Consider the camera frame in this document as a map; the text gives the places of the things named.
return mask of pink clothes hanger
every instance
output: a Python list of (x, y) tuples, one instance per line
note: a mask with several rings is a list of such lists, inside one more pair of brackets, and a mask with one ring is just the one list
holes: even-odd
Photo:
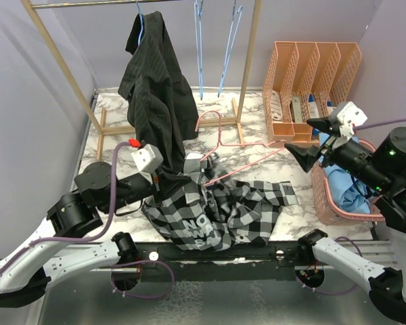
[[(224, 143), (221, 141), (221, 132), (222, 132), (222, 130), (221, 130), (221, 114), (219, 114), (219, 112), (218, 112), (217, 110), (209, 110), (208, 112), (205, 112), (205, 113), (203, 113), (202, 115), (200, 115), (200, 117), (198, 118), (197, 123), (196, 123), (196, 131), (198, 130), (198, 125), (199, 125), (199, 123), (200, 123), (200, 120), (202, 119), (202, 117), (203, 117), (204, 115), (206, 115), (206, 114), (208, 114), (208, 113), (215, 113), (215, 114), (218, 115), (218, 140), (217, 140), (217, 144), (216, 144), (215, 148), (213, 148), (208, 154), (206, 154), (205, 156), (203, 156), (202, 160), (208, 158), (208, 157), (209, 157), (211, 154), (213, 154), (213, 153), (215, 152), (215, 150), (217, 150), (220, 146), (222, 146), (222, 147), (245, 147), (245, 146), (264, 146), (264, 147), (268, 147), (268, 146), (270, 146), (271, 144), (275, 144), (275, 143), (277, 143), (277, 142), (286, 142), (286, 141), (284, 141), (284, 140), (281, 140), (281, 141), (272, 141), (272, 142), (269, 142), (268, 144), (264, 144), (263, 142), (254, 142), (254, 143), (251, 143), (251, 144), (224, 144)], [(216, 178), (216, 179), (212, 179), (211, 181), (209, 181), (208, 183), (206, 183), (206, 184), (204, 184), (204, 185), (205, 185), (205, 186), (211, 186), (211, 185), (213, 185), (216, 181), (219, 181), (220, 179), (223, 179), (223, 178), (232, 176), (233, 174), (236, 174), (236, 173), (238, 173), (238, 172), (244, 170), (245, 168), (248, 168), (248, 167), (250, 167), (250, 166), (252, 166), (252, 165), (255, 165), (256, 163), (259, 163), (259, 162), (262, 161), (262, 160), (265, 160), (266, 158), (272, 156), (273, 154), (276, 154), (276, 153), (280, 152), (280, 151), (283, 150), (283, 149), (284, 149), (284, 147), (281, 147), (280, 149), (277, 149), (277, 150), (275, 150), (275, 151), (272, 151), (272, 152), (268, 153), (266, 156), (263, 156), (262, 158), (260, 158), (260, 159), (258, 159), (258, 160), (256, 160), (256, 161), (254, 161), (254, 162), (250, 162), (249, 164), (247, 164), (247, 165), (245, 165), (245, 166), (242, 166), (242, 167), (236, 169), (235, 171), (232, 171), (232, 172), (230, 172), (230, 173), (228, 173), (228, 174), (226, 174), (226, 175), (224, 175), (224, 176), (221, 176), (221, 177)]]

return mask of marble table top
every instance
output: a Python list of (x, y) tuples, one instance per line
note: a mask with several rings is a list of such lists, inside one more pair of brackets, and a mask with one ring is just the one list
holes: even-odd
[[(224, 116), (232, 116), (231, 99), (236, 98), (236, 101), (239, 102), (239, 93), (225, 92), (218, 98), (215, 92), (205, 92), (203, 100), (200, 100), (200, 96), (194, 93), (194, 98), (199, 114), (207, 110), (218, 110)], [(115, 89), (99, 93), (95, 107), (95, 115), (98, 119), (100, 119), (102, 108), (108, 111), (107, 126), (128, 125), (128, 104), (115, 92)], [(212, 118), (215, 116), (207, 114), (206, 117)], [(265, 115), (260, 92), (247, 92), (246, 94), (242, 113), (242, 129), (245, 142), (267, 143)], [(132, 135), (106, 136), (104, 140), (104, 161), (110, 163), (116, 144), (127, 141), (130, 137)], [(223, 127), (222, 139), (226, 144), (238, 143), (240, 141), (238, 129), (236, 127)], [(96, 161), (97, 140), (97, 132), (91, 126), (81, 159), (79, 173), (83, 172), (87, 165)], [(216, 142), (217, 128), (207, 127), (200, 129), (198, 139), (185, 141), (184, 144), (187, 152), (207, 153), (214, 148)], [(240, 166), (258, 160), (273, 150), (275, 149), (264, 148), (262, 146), (252, 146), (245, 149), (223, 147), (219, 148), (217, 153), (227, 170), (232, 171)], [(118, 157), (117, 176), (120, 179), (134, 173), (136, 173), (136, 168), (131, 155), (127, 149), (122, 149)], [(235, 178), (244, 181), (259, 179), (271, 182), (292, 182), (299, 203), (298, 205), (283, 208), (271, 235), (271, 240), (296, 240), (315, 228), (327, 232), (333, 238), (347, 236), (351, 239), (371, 239), (367, 223), (353, 226), (327, 226), (318, 220), (313, 202), (311, 174), (304, 173), (287, 150), (282, 150), (257, 165), (244, 169), (236, 174)], [(139, 203), (132, 204), (130, 208), (136, 209), (138, 205)], [(164, 241), (164, 238), (152, 227), (141, 211), (125, 217), (115, 217), (112, 226), (103, 239), (111, 238), (117, 232), (129, 232), (136, 242)]]

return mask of wooden rack frame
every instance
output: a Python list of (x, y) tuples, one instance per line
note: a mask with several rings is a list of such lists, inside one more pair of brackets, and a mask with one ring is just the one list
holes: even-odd
[[(139, 0), (140, 3), (147, 3), (147, 2), (163, 2), (163, 1), (176, 1), (176, 0)], [(38, 15), (37, 10), (39, 9), (55, 9), (55, 8), (63, 8), (63, 7), (83, 7), (83, 6), (90, 6), (90, 5), (117, 5), (117, 4), (125, 4), (125, 3), (135, 3), (136, 0), (111, 0), (111, 1), (98, 1), (98, 2), (83, 2), (83, 3), (56, 3), (56, 4), (32, 4), (31, 0), (21, 0), (24, 8), (26, 9), (28, 15), (30, 16), (31, 20), (35, 24), (37, 30), (41, 34), (45, 44), (48, 46), (51, 54), (55, 58), (56, 62), (58, 63), (60, 69), (62, 70), (64, 76), (68, 80), (72, 90), (74, 91), (75, 95), (77, 96), (81, 106), (87, 113), (87, 116), (90, 118), (93, 126), (96, 128), (96, 131), (99, 134), (98, 144), (97, 144), (97, 159), (102, 159), (102, 149), (104, 144), (104, 137), (106, 135), (120, 135), (120, 134), (130, 134), (134, 133), (135, 130), (132, 126), (121, 126), (121, 127), (106, 127), (106, 118), (107, 112), (105, 109), (102, 110), (101, 114), (101, 121), (99, 122), (89, 103), (87, 103), (86, 98), (84, 97), (81, 88), (78, 86), (77, 81), (75, 80), (74, 76), (72, 75), (68, 65), (66, 64), (63, 56), (61, 55), (57, 45), (54, 43), (51, 35), (49, 34), (47, 28), (45, 27), (41, 17)], [(251, 22), (251, 29), (250, 29), (250, 38), (248, 40), (248, 49), (246, 54), (246, 61), (244, 67), (244, 75), (242, 77), (242, 86), (241, 86), (241, 94), (239, 98), (239, 105), (236, 105), (236, 100), (233, 99), (232, 105), (235, 112), (235, 116), (224, 116), (221, 119), (222, 125), (235, 125), (238, 127), (238, 132), (240, 135), (241, 143), (244, 143), (244, 136), (242, 135), (242, 128), (241, 128), (241, 115), (242, 115), (242, 108), (244, 107), (244, 100), (245, 100), (245, 92), (246, 87), (248, 84), (248, 76), (250, 74), (250, 67), (251, 67), (251, 60), (252, 54), (254, 51), (254, 43), (256, 39), (256, 32), (257, 32), (257, 25), (258, 25), (258, 17), (260, 16), (262, 6), (262, 0), (254, 0), (254, 11), (252, 14), (252, 22)], [(218, 119), (216, 118), (206, 118), (200, 122), (201, 127), (217, 127), (218, 126)]]

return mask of blue cloth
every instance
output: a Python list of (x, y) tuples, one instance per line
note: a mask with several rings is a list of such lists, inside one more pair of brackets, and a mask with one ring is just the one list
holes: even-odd
[[(320, 144), (322, 145), (328, 137), (328, 134), (321, 132), (319, 134)], [(328, 177), (332, 200), (337, 207), (346, 212), (370, 214), (370, 201), (358, 193), (353, 186), (352, 177), (349, 173), (337, 165), (326, 167), (324, 171)], [(367, 193), (367, 187), (362, 181), (355, 179), (355, 183), (362, 193)]]

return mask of red clip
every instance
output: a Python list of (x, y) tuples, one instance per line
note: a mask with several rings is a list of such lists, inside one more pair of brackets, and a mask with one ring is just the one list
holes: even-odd
[(129, 144), (133, 148), (141, 148), (140, 141), (138, 141), (137, 139), (129, 139)]

